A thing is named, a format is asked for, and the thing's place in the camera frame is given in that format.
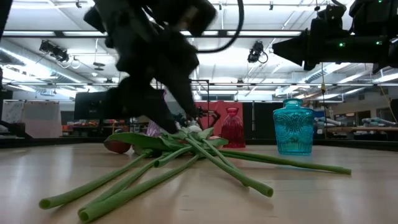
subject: teal glass vase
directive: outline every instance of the teal glass vase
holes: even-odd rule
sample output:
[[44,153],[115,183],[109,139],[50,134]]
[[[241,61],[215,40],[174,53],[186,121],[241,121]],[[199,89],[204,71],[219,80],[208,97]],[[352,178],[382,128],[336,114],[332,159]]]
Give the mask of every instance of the teal glass vase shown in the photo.
[[274,110],[277,147],[280,154],[310,155],[313,141],[314,112],[303,108],[300,99],[284,100],[284,107]]

